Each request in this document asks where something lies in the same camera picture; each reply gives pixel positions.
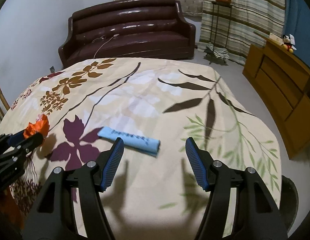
gray tile floor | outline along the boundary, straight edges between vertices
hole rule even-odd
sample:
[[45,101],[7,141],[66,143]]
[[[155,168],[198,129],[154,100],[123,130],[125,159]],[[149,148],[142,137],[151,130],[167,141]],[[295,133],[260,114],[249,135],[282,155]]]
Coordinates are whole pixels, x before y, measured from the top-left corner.
[[214,59],[210,63],[204,59],[205,53],[195,50],[194,59],[184,60],[202,65],[209,65],[215,69],[224,79],[233,92],[235,98],[251,113],[260,118],[275,134],[280,147],[282,161],[282,174],[290,178],[296,185],[299,197],[298,212],[289,235],[300,225],[310,209],[310,166],[305,152],[298,155],[295,160],[289,160],[277,126],[267,110],[265,104],[243,76],[243,66],[227,60]]

floral tablecloth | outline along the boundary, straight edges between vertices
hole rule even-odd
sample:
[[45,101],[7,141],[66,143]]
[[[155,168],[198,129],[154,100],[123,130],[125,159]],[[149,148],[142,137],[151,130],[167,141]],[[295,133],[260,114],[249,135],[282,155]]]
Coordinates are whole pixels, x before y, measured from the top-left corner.
[[[26,128],[41,113],[49,119],[48,137],[11,185],[25,216],[54,167],[76,169],[110,149],[97,136],[103,126],[161,141],[156,158],[125,149],[113,184],[100,195],[117,240],[194,239],[209,193],[197,185],[187,159],[189,136],[231,168],[255,167],[279,205],[278,141],[211,67],[147,58],[86,60],[31,84],[5,115],[0,134]],[[85,235],[78,190],[72,193]],[[234,209],[232,190],[224,235]]]

plush toy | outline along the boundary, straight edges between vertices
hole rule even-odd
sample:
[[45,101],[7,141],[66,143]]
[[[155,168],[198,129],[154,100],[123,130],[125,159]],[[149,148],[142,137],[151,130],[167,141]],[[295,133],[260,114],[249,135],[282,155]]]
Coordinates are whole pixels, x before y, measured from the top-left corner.
[[296,50],[296,48],[294,47],[294,45],[295,45],[294,36],[291,34],[289,34],[289,36],[283,35],[282,41],[284,42],[284,44],[283,44],[284,48],[286,50],[288,50],[290,53],[294,53],[294,50]]

maroon leather sofa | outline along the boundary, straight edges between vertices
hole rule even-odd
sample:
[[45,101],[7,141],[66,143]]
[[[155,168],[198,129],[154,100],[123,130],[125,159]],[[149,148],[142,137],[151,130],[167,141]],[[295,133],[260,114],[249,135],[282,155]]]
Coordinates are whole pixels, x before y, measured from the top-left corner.
[[94,58],[100,47],[95,58],[192,58],[195,26],[177,0],[122,0],[74,12],[58,49],[64,68]]

ribbed blue pad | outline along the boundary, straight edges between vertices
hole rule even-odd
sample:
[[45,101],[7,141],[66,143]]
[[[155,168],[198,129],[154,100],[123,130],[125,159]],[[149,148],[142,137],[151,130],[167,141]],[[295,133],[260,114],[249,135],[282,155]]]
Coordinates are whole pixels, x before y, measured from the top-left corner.
[[200,160],[191,140],[188,138],[186,140],[186,154],[188,157],[188,160],[190,162],[190,165],[192,167],[192,170],[194,172],[197,184],[202,187],[203,190],[208,189],[208,181],[206,176],[206,169]]
[[101,182],[102,191],[105,191],[106,188],[108,188],[112,184],[118,165],[120,163],[120,160],[122,159],[123,153],[124,141],[120,139],[103,170],[103,179]]

